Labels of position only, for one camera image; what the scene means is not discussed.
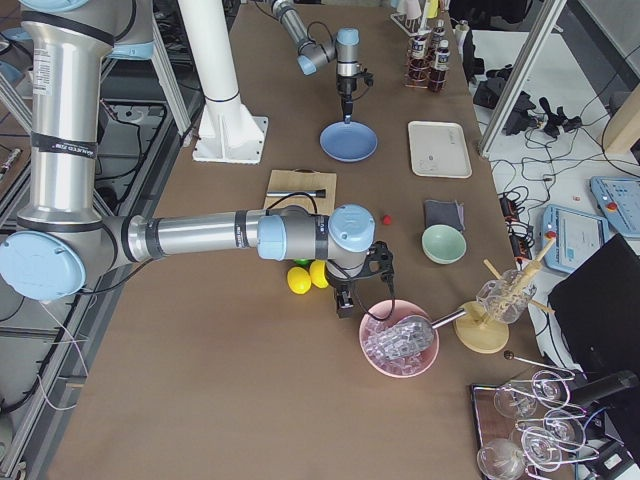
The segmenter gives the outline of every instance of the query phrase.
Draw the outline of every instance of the black monitor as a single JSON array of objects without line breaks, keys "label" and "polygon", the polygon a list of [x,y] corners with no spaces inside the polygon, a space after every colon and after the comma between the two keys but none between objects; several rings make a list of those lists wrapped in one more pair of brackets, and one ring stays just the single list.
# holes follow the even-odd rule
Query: black monitor
[{"label": "black monitor", "polygon": [[[621,370],[640,376],[640,259],[614,236],[549,294],[569,352],[589,382]],[[602,400],[640,463],[640,388]]]}]

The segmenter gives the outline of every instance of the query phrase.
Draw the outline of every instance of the black cylinder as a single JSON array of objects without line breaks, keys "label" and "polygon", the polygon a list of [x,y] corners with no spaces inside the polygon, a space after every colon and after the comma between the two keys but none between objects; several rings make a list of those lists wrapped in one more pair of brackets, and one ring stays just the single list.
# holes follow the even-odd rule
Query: black cylinder
[{"label": "black cylinder", "polygon": [[571,403],[586,407],[596,400],[637,387],[639,384],[640,380],[635,373],[630,370],[621,370],[576,388],[571,392]]}]

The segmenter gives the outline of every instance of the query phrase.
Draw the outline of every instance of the lemon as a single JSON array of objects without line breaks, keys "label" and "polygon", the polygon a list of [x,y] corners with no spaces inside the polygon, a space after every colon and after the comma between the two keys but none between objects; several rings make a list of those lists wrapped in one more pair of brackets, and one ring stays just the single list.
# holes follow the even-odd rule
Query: lemon
[{"label": "lemon", "polygon": [[329,282],[327,282],[327,276],[324,273],[324,264],[324,260],[314,260],[309,267],[311,283],[313,283],[318,288],[327,288],[329,286]]},{"label": "lemon", "polygon": [[304,295],[311,289],[311,277],[302,267],[293,267],[287,272],[287,283],[293,293]]}]

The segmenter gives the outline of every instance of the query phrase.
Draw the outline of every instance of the white tray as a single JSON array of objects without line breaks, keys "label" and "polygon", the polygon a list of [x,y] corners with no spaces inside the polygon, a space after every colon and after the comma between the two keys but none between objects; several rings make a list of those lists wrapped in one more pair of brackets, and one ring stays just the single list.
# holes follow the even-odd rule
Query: white tray
[{"label": "white tray", "polygon": [[462,127],[447,122],[409,122],[411,169],[421,177],[469,178],[471,162]]}]

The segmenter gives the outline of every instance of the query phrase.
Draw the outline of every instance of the gray cloth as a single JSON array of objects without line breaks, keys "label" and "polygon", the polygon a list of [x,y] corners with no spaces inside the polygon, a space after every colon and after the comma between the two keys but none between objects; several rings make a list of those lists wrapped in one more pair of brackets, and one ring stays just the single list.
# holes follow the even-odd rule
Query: gray cloth
[{"label": "gray cloth", "polygon": [[464,230],[464,208],[455,201],[426,200],[424,219],[426,228],[432,225],[449,225],[460,232]]}]

